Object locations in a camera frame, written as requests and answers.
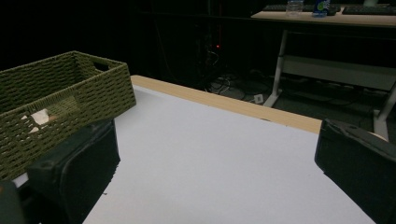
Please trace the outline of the black keyboard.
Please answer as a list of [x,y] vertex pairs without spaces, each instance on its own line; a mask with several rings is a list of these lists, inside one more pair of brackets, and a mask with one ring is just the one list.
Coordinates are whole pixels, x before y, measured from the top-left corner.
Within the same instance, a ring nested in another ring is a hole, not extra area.
[[396,16],[396,7],[391,5],[377,6],[348,6],[342,10],[343,15],[375,15]]
[[[287,9],[286,5],[267,5],[262,10],[271,12],[284,12]],[[304,5],[303,12],[313,12],[315,9],[314,5]],[[337,12],[341,11],[341,6],[337,4],[330,4],[327,8],[327,15],[334,16]]]

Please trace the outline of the wooden desk with white legs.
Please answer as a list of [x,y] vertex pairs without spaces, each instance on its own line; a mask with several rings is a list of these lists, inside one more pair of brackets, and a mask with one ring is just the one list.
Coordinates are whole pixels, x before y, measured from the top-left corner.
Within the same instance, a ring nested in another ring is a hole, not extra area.
[[385,139],[389,137],[387,118],[396,105],[396,68],[291,56],[285,53],[285,49],[288,36],[291,34],[311,33],[396,40],[396,16],[339,13],[330,17],[314,18],[309,12],[289,17],[285,12],[261,11],[251,18],[256,21],[278,23],[283,30],[272,93],[263,103],[265,106],[273,106],[280,96],[279,83],[284,72],[383,90],[389,95],[383,107],[373,112],[374,133]]

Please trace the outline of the clear plastic bottle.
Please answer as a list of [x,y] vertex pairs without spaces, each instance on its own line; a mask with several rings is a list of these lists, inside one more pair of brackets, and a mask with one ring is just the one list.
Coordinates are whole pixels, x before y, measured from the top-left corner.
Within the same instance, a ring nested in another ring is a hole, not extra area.
[[304,0],[288,0],[286,5],[287,17],[299,17],[304,10]]

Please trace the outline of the blue label bottle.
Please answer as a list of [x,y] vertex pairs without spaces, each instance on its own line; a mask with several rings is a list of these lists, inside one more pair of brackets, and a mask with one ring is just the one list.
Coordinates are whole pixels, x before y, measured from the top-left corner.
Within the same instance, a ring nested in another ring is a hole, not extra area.
[[323,18],[328,15],[331,0],[316,0],[312,16],[315,18]]

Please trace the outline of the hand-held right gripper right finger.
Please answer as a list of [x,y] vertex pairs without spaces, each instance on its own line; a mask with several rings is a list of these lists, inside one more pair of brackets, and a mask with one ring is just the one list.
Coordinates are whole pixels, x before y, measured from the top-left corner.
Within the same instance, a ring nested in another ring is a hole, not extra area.
[[396,224],[396,146],[351,124],[325,119],[315,163],[375,224]]

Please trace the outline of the green woven basket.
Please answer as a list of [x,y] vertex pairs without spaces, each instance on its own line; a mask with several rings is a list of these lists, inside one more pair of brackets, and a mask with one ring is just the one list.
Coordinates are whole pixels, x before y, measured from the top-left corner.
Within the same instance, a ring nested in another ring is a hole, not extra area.
[[[25,167],[81,127],[113,119],[136,104],[128,65],[69,51],[0,71],[0,180]],[[36,133],[32,119],[47,108],[58,118]]]

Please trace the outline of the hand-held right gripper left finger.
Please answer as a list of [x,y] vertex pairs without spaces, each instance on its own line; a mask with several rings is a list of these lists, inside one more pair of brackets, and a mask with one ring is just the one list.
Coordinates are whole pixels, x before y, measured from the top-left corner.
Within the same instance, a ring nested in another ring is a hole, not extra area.
[[26,168],[43,224],[82,224],[120,163],[112,119],[89,124]]

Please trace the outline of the white paper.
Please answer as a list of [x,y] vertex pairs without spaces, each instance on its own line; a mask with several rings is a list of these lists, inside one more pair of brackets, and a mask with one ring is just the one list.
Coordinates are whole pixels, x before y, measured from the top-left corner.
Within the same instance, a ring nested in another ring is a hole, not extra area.
[[35,112],[29,116],[23,116],[21,120],[32,119],[34,121],[33,124],[30,125],[30,133],[36,133],[42,129],[45,129],[49,126],[49,124],[55,121],[58,117],[56,115],[52,115],[47,108],[42,109],[40,111]]

